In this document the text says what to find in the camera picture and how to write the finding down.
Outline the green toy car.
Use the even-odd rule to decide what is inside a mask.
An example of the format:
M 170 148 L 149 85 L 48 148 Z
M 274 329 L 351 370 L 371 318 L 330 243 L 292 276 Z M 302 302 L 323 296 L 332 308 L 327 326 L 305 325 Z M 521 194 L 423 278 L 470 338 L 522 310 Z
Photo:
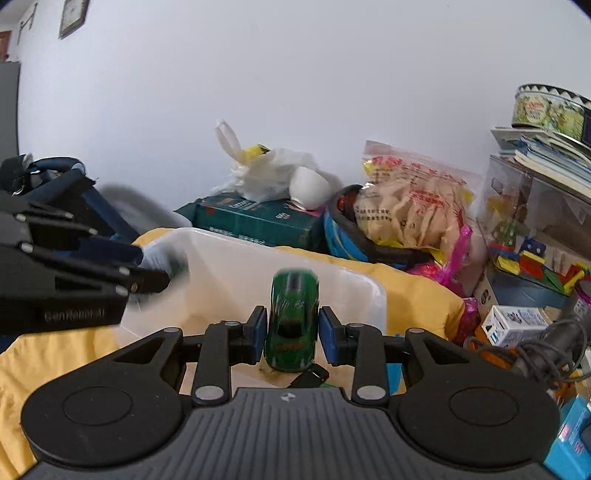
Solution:
M 264 357 L 277 371 L 302 372 L 314 363 L 320 283 L 308 269 L 282 269 L 273 277 Z

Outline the white plastic bin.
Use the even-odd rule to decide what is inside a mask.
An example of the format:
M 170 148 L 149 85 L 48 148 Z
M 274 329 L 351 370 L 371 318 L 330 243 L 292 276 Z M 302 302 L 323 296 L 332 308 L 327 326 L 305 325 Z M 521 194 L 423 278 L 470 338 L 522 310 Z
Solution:
M 188 227 L 155 229 L 138 242 L 145 261 L 180 273 L 163 292 L 128 303 L 116 330 L 121 346 L 165 327 L 193 335 L 221 320 L 243 322 L 254 307 L 270 307 L 273 276 L 287 268 L 314 272 L 320 304 L 342 323 L 387 330 L 385 288 L 345 267 Z

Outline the dark blue bag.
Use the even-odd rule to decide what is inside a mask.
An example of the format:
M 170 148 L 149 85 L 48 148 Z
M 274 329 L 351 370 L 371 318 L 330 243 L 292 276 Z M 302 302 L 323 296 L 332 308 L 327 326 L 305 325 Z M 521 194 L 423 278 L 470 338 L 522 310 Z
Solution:
M 133 242 L 139 237 L 115 208 L 95 189 L 84 164 L 73 157 L 34 161 L 20 155 L 1 161 L 1 190 L 26 201 L 67 212 L 105 237 Z

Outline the yellow cloth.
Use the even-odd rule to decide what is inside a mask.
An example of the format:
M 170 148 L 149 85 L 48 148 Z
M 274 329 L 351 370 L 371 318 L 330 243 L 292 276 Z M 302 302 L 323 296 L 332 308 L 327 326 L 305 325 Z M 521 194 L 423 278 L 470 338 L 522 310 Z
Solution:
M 385 264 L 347 260 L 287 246 L 276 247 L 367 275 L 385 288 L 389 335 L 423 328 L 442 338 L 455 335 L 463 301 L 440 284 Z M 20 425 L 25 400 L 37 388 L 123 347 L 118 326 L 22 335 L 1 355 L 1 476 L 17 479 L 35 458 Z

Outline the blue black helmet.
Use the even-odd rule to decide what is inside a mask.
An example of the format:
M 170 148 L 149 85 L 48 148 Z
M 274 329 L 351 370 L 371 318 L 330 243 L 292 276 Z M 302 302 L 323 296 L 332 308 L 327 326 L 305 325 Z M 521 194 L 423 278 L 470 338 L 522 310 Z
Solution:
M 362 186 L 359 184 L 343 187 L 325 205 L 322 223 L 325 240 L 332 256 L 373 264 L 381 263 L 403 271 L 432 261 L 433 256 L 427 251 L 380 246 L 363 234 L 356 224 L 353 210 L 356 196 L 361 189 Z

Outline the dark green box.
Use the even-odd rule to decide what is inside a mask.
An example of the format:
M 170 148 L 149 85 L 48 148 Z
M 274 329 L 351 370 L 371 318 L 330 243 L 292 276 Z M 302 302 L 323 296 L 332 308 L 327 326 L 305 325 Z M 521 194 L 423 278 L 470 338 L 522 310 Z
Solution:
M 195 228 L 259 245 L 329 252 L 322 210 L 298 210 L 287 200 L 255 202 L 222 193 L 187 203 L 176 213 Z

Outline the snack bag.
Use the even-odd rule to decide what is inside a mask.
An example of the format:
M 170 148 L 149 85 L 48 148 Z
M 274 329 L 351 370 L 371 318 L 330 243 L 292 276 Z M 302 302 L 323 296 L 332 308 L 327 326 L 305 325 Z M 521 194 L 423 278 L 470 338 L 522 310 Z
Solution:
M 362 162 L 368 182 L 353 211 L 363 234 L 379 246 L 427 250 L 447 262 L 476 198 L 470 174 L 372 140 Z

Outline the white plastic bag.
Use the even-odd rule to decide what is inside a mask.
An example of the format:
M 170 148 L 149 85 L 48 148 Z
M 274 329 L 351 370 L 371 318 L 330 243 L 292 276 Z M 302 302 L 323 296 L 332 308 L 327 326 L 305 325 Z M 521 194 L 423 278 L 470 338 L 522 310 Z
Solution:
M 214 194 L 235 193 L 255 202 L 288 200 L 294 204 L 290 200 L 288 187 L 294 170 L 301 166 L 317 171 L 328 180 L 332 186 L 332 196 L 344 186 L 338 176 L 322 170 L 310 153 L 283 148 L 270 149 L 263 144 L 242 147 L 235 130 L 222 120 L 216 123 L 215 135 L 232 164 L 228 179 L 211 190 Z

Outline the small white carton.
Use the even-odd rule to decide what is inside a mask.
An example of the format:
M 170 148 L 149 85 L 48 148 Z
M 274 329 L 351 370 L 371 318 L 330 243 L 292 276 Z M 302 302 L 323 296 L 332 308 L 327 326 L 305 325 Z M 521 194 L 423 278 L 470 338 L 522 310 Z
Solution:
M 494 305 L 482 329 L 491 345 L 514 348 L 522 341 L 538 338 L 549 325 L 539 308 Z

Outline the clear toy block box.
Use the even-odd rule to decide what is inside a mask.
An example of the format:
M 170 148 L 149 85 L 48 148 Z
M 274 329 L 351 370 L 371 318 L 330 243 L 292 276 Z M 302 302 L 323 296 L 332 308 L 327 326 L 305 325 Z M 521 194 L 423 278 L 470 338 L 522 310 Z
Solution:
M 502 274 L 569 295 L 590 277 L 590 190 L 492 155 L 477 222 Z

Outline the light blue box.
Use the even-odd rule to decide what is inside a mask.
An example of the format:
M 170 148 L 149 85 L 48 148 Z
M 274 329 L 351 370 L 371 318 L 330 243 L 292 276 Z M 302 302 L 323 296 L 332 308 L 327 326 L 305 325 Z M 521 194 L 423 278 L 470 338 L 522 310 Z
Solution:
M 560 409 L 560 428 L 544 462 L 558 478 L 590 478 L 590 449 L 581 431 L 590 425 L 590 405 L 582 396 L 565 403 Z

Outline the stack of books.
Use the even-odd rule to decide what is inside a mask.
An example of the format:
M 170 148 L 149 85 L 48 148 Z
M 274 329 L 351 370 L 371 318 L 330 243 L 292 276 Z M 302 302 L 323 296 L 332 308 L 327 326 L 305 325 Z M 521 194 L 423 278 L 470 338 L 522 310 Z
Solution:
M 495 127 L 500 156 L 590 198 L 590 148 L 562 133 L 536 128 Z

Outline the round tin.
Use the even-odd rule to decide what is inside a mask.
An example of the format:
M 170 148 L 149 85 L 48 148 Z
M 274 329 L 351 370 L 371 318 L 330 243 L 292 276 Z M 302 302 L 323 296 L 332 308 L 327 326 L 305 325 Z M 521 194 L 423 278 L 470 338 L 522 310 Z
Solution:
M 512 126 L 542 128 L 589 143 L 590 99 L 551 85 L 519 86 Z

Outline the picture frame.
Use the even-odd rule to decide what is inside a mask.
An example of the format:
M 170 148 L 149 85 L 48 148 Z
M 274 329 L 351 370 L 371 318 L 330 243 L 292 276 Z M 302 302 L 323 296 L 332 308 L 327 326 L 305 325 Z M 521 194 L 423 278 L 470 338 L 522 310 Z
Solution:
M 89 0 L 64 1 L 58 36 L 60 40 L 74 33 L 85 23 L 89 3 Z

